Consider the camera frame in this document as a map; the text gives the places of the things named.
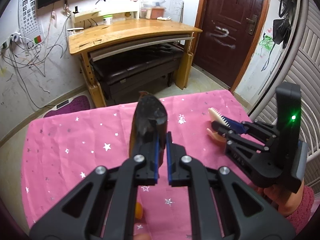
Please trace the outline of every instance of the white comb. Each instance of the white comb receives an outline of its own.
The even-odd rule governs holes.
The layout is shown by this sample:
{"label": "white comb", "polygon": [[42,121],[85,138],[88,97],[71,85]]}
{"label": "white comb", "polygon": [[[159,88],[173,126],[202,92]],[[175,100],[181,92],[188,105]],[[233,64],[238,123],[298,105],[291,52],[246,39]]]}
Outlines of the white comb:
{"label": "white comb", "polygon": [[[227,127],[230,127],[229,123],[227,120],[220,114],[220,112],[215,109],[215,108],[209,108],[208,113],[210,116],[211,122],[217,121]],[[209,128],[207,128],[207,133],[208,135],[215,141],[220,142],[220,143],[225,143],[226,139],[220,136],[217,132],[212,132]]]}
{"label": "white comb", "polygon": [[209,108],[208,113],[209,113],[211,122],[217,121],[221,124],[224,124],[227,127],[230,127],[228,121],[222,116],[222,114],[220,114],[220,112],[217,109]]}

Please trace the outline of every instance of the desk leg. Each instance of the desk leg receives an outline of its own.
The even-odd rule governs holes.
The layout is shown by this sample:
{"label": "desk leg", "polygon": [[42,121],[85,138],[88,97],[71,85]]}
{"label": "desk leg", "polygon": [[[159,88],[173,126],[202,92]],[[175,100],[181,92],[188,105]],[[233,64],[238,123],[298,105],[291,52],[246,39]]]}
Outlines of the desk leg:
{"label": "desk leg", "polygon": [[179,69],[177,71],[177,77],[176,77],[176,85],[180,89],[183,89],[187,86],[189,73],[191,69],[191,64],[193,60],[193,54],[189,52],[191,40],[185,41],[184,44],[184,54],[182,56]]}
{"label": "desk leg", "polygon": [[85,82],[90,92],[92,101],[96,107],[107,106],[104,99],[104,95],[100,86],[100,83],[96,80],[94,73],[91,69],[88,53],[81,53],[82,57],[82,73],[84,75]]}

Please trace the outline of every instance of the door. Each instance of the door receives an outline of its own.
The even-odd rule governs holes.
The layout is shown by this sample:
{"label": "door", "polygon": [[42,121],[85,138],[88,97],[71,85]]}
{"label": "door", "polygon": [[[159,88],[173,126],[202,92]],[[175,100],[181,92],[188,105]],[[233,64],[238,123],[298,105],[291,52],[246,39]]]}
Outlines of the door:
{"label": "door", "polygon": [[252,20],[258,23],[262,2],[207,0],[195,64],[232,87],[255,35]]}

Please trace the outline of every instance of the plastic container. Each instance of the plastic container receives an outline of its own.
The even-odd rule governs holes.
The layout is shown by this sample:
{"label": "plastic container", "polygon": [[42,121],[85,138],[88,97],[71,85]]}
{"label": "plastic container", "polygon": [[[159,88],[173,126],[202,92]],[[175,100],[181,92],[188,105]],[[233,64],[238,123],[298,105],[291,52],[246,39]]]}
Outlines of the plastic container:
{"label": "plastic container", "polygon": [[142,0],[140,7],[140,18],[157,19],[164,16],[165,0]]}
{"label": "plastic container", "polygon": [[143,19],[157,19],[158,17],[163,17],[165,7],[157,6],[157,7],[142,7],[140,9],[140,18]]}
{"label": "plastic container", "polygon": [[103,25],[111,25],[113,24],[113,15],[105,15],[103,16]]}

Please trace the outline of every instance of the door lock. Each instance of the door lock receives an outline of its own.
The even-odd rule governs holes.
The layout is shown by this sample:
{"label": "door lock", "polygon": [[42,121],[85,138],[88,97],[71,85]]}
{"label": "door lock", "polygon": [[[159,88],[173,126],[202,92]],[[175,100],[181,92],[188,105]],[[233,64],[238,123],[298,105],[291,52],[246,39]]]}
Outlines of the door lock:
{"label": "door lock", "polygon": [[256,29],[258,16],[253,15],[251,19],[247,18],[246,20],[247,20],[247,23],[249,23],[246,32],[249,33],[250,35],[253,35],[254,30]]}

